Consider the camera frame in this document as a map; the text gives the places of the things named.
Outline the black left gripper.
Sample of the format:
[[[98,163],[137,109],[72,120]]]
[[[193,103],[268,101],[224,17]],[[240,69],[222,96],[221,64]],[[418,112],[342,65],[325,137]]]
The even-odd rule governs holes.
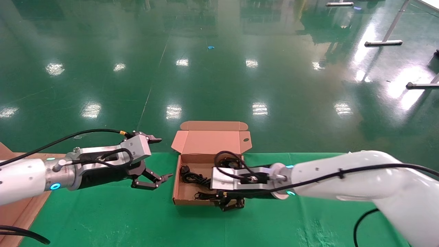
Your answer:
[[[150,134],[145,134],[141,131],[132,131],[129,133],[129,139],[134,136],[145,136],[148,144],[160,143],[161,138],[157,138]],[[166,183],[174,174],[157,175],[150,169],[145,169],[145,162],[140,161],[133,164],[132,167],[118,166],[117,168],[99,168],[93,170],[87,170],[81,176],[81,183],[78,190],[86,189],[89,187],[100,186],[112,182],[119,182],[126,179],[132,179],[131,188],[142,190],[155,190],[161,184]],[[140,181],[139,177],[143,176],[149,180]]]

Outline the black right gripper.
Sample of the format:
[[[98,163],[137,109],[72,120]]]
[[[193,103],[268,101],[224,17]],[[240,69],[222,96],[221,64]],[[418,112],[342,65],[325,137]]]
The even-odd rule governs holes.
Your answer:
[[[218,167],[241,169],[241,158],[239,156],[222,157],[218,162]],[[266,190],[221,190],[221,199],[216,202],[216,206],[222,212],[243,209],[245,207],[245,199],[274,200],[275,197]]]

